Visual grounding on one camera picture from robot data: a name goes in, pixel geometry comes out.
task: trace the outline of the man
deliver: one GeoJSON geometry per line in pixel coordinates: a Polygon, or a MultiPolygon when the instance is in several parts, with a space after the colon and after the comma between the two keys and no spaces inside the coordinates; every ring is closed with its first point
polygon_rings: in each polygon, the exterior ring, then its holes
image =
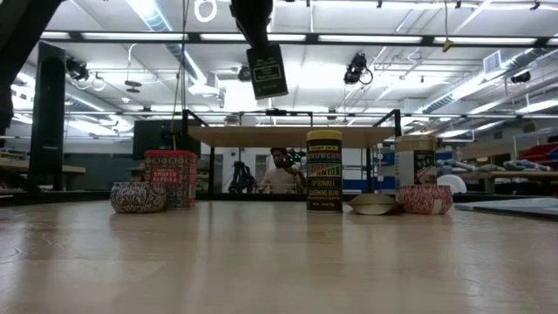
{"type": "Polygon", "coordinates": [[[287,149],[285,148],[271,148],[271,155],[276,168],[269,170],[263,177],[260,184],[265,191],[273,194],[293,193],[302,191],[306,188],[306,178],[302,171],[296,167],[288,167],[287,165],[287,149]]]}

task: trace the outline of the speaker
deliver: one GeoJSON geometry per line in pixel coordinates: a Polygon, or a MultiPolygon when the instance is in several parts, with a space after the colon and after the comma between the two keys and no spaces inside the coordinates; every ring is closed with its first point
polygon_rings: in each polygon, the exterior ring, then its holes
{"type": "Polygon", "coordinates": [[[62,189],[64,158],[65,50],[45,42],[38,44],[38,66],[31,130],[29,175],[54,176],[54,189],[62,189]]]}

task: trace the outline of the red box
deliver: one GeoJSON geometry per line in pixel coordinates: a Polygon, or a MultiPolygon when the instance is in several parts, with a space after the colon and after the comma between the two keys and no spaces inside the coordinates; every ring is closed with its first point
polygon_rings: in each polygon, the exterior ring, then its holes
{"type": "Polygon", "coordinates": [[[184,208],[195,202],[196,160],[188,151],[147,151],[146,180],[167,190],[167,207],[184,208]]]}

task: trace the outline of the ceiling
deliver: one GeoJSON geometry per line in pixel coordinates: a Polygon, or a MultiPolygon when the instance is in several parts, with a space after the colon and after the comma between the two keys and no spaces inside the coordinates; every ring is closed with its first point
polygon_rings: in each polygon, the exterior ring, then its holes
{"type": "MultiPolygon", "coordinates": [[[[130,2],[155,1],[161,14],[173,31],[180,31],[182,24],[181,0],[69,0],[63,2],[48,25],[48,31],[150,31],[130,2]]],[[[552,37],[558,33],[558,1],[546,1],[537,10],[530,10],[530,1],[486,0],[464,1],[460,9],[456,3],[442,1],[305,1],[275,2],[270,32],[288,33],[363,33],[363,34],[420,34],[443,36],[447,28],[451,35],[474,36],[527,36],[552,37]],[[426,5],[435,6],[425,10],[426,5]]],[[[203,23],[196,17],[195,2],[189,5],[187,31],[231,32],[235,21],[230,16],[229,2],[216,1],[216,16],[203,23]]],[[[206,17],[211,3],[200,5],[200,14],[206,17]]],[[[87,62],[90,71],[106,81],[102,91],[88,88],[85,92],[94,98],[122,110],[140,110],[151,106],[154,111],[172,111],[176,93],[176,73],[179,62],[163,44],[138,44],[133,47],[128,67],[130,44],[79,44],[58,43],[75,58],[87,62]],[[143,84],[141,93],[129,93],[126,79],[143,84]]],[[[236,69],[246,64],[247,44],[187,44],[187,52],[204,73],[215,73],[221,80],[220,87],[227,93],[246,89],[235,79],[236,69]]],[[[289,95],[272,100],[260,100],[247,105],[248,110],[270,107],[288,110],[311,110],[327,112],[336,108],[339,112],[383,112],[385,108],[400,108],[404,112],[417,110],[410,107],[420,104],[453,86],[483,67],[483,58],[496,48],[452,48],[443,52],[429,47],[382,47],[382,46],[328,46],[284,45],[283,63],[289,86],[289,95]],[[343,76],[347,64],[355,53],[365,53],[374,73],[372,84],[347,86],[343,76]]],[[[502,49],[503,55],[514,55],[522,49],[502,49]]],[[[28,63],[37,63],[37,50],[28,63]]],[[[532,64],[529,84],[540,82],[557,74],[555,56],[532,64]]],[[[473,106],[484,105],[501,98],[507,92],[515,92],[525,85],[505,86],[504,80],[495,80],[485,88],[466,95],[462,100],[473,106]]],[[[222,99],[186,95],[187,105],[195,112],[230,111],[223,108],[222,99]]],[[[235,106],[235,110],[246,110],[235,106]]],[[[454,113],[466,113],[458,106],[454,113]]],[[[222,117],[208,118],[209,122],[222,123],[222,117]]],[[[358,123],[369,123],[363,119],[358,123]]]]}

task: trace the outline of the white ceiling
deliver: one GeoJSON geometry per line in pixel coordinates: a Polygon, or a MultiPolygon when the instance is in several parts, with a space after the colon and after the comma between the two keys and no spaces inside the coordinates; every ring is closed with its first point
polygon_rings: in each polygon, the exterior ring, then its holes
{"type": "MultiPolygon", "coordinates": [[[[181,28],[181,0],[156,0],[162,14],[175,31],[181,28]]],[[[217,1],[216,18],[208,23],[199,22],[194,14],[194,1],[187,15],[188,31],[235,31],[228,3],[217,1]]],[[[418,3],[443,3],[418,1],[418,3]]],[[[305,1],[285,3],[276,1],[272,32],[329,32],[329,33],[378,33],[393,34],[402,24],[400,34],[436,34],[445,31],[444,10],[377,9],[377,2],[317,1],[313,10],[305,1]]],[[[450,35],[530,36],[551,37],[558,33],[557,10],[483,10],[478,15],[468,8],[455,10],[455,2],[448,4],[450,35]]],[[[208,14],[208,4],[203,4],[202,15],[208,14]]],[[[60,5],[48,30],[51,31],[149,31],[126,0],[70,0],[60,5]]],[[[177,60],[162,44],[139,44],[133,48],[129,78],[144,84],[141,93],[130,94],[124,85],[129,44],[60,44],[73,57],[87,62],[88,68],[98,72],[108,83],[101,92],[87,90],[91,95],[122,109],[140,109],[153,105],[155,110],[172,110],[176,87],[177,60]],[[124,104],[123,97],[131,99],[124,104]]],[[[187,50],[194,62],[204,72],[219,73],[230,79],[233,71],[246,63],[247,44],[191,44],[187,50]]],[[[329,107],[345,107],[351,112],[364,112],[370,108],[404,108],[405,99],[427,99],[442,92],[451,83],[482,66],[482,59],[496,51],[490,48],[440,48],[388,47],[375,62],[374,82],[363,91],[346,88],[343,75],[346,65],[357,52],[364,52],[368,61],[378,55],[382,47],[373,46],[282,46],[283,61],[289,83],[289,95],[272,100],[277,108],[290,110],[327,111],[329,107]],[[413,59],[421,57],[415,69],[413,59]],[[406,80],[399,77],[408,74],[406,80]]],[[[521,50],[509,50],[511,53],[521,50]]],[[[29,62],[36,64],[34,51],[29,62]]],[[[558,70],[554,59],[548,58],[532,71],[533,80],[541,80],[558,70]]],[[[467,100],[480,103],[502,97],[503,82],[476,92],[467,100]]],[[[196,108],[219,111],[219,101],[188,94],[187,102],[196,108]]],[[[267,100],[260,101],[260,108],[267,108],[267,100]]]]}

